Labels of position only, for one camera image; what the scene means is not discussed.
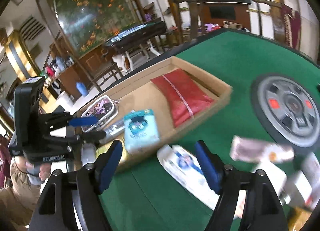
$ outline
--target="blue gripper pad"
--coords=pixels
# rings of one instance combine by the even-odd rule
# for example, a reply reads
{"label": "blue gripper pad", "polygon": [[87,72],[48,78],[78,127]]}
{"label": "blue gripper pad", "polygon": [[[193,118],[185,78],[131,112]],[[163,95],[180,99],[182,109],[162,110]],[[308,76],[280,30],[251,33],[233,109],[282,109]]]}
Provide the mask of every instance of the blue gripper pad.
{"label": "blue gripper pad", "polygon": [[69,125],[76,127],[76,126],[86,126],[86,125],[93,125],[98,122],[98,118],[95,116],[89,117],[77,117],[73,118],[69,121]]}
{"label": "blue gripper pad", "polygon": [[209,188],[220,195],[223,178],[223,169],[220,169],[220,167],[223,167],[222,161],[219,156],[209,151],[204,141],[197,141],[195,148],[197,160]]}
{"label": "blue gripper pad", "polygon": [[109,188],[112,177],[119,165],[122,156],[122,143],[119,140],[114,140],[109,150],[105,154],[99,155],[106,158],[106,164],[100,173],[99,191],[102,194],[103,191]]}

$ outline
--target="red packet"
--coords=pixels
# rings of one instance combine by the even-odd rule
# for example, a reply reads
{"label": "red packet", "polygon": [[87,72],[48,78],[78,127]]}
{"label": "red packet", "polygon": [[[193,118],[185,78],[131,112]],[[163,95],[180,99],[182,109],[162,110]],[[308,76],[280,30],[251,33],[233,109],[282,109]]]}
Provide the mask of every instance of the red packet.
{"label": "red packet", "polygon": [[173,124],[178,127],[215,100],[205,94],[182,69],[151,79],[167,98]]}

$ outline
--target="tissue packet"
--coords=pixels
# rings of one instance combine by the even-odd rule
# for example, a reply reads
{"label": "tissue packet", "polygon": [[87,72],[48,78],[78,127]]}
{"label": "tissue packet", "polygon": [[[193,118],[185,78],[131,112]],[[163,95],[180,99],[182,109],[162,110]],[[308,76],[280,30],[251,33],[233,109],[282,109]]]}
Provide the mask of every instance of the tissue packet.
{"label": "tissue packet", "polygon": [[165,145],[157,152],[164,169],[185,189],[214,210],[219,196],[209,188],[197,158],[179,145]]}
{"label": "tissue packet", "polygon": [[152,109],[126,114],[124,127],[125,148],[130,154],[143,152],[160,140]]}

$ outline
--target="cardboard tray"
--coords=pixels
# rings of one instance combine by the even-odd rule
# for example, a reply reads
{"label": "cardboard tray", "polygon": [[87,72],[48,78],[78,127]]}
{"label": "cardboard tray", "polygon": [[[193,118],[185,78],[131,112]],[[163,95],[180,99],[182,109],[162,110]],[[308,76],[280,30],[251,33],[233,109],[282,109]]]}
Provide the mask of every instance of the cardboard tray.
{"label": "cardboard tray", "polygon": [[[177,128],[174,128],[170,108],[165,96],[154,85],[150,79],[168,73],[177,68],[183,69],[192,80],[215,102],[205,110],[197,113],[194,119],[189,119]],[[82,113],[99,97],[108,95],[111,99],[120,99],[118,104],[119,113],[113,121],[119,120],[131,110],[153,109],[158,126],[160,141],[143,153],[131,154],[128,160],[119,165],[118,170],[126,169],[150,155],[165,144],[171,144],[186,135],[190,130],[196,128],[206,119],[217,113],[229,103],[232,87],[218,79],[214,75],[200,69],[191,63],[177,57],[170,57],[147,69],[120,82],[113,88],[101,93],[94,100],[83,106],[78,112]]]}

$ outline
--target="plastic bottle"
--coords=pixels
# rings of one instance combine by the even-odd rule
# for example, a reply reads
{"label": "plastic bottle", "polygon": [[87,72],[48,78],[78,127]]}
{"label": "plastic bottle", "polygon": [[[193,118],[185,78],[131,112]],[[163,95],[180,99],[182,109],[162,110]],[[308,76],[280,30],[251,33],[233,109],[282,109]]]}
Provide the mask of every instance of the plastic bottle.
{"label": "plastic bottle", "polygon": [[88,91],[82,82],[77,82],[76,87],[77,87],[78,91],[81,93],[81,95],[83,95],[84,97],[88,94]]}

